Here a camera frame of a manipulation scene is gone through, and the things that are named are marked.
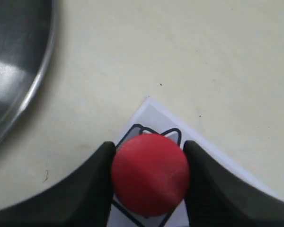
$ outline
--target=tabletop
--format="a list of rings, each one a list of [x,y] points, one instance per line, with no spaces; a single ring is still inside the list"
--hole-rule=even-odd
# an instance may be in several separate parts
[[[64,0],[50,68],[0,145],[0,208],[75,170],[147,96],[284,198],[284,0]]]

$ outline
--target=stainless steel bowl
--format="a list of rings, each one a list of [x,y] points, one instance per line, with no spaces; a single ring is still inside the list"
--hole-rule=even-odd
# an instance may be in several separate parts
[[[0,142],[44,77],[55,17],[54,0],[0,0]]]

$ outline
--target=paper sheet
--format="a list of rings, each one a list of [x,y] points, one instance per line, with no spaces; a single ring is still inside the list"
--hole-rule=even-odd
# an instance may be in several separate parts
[[[246,181],[250,185],[266,192],[269,195],[277,195],[266,185],[255,178],[251,173],[235,163],[224,153],[200,136],[196,131],[189,128],[182,121],[173,116],[167,109],[161,106],[152,98],[148,98],[138,109],[130,120],[123,133],[115,141],[120,147],[130,138],[143,133],[162,134],[183,148],[186,140],[196,141],[209,155],[223,165],[236,176]],[[189,226],[186,207],[184,201],[175,209],[172,214],[159,217],[145,218],[128,211],[114,196],[111,207],[108,227],[185,227]]]

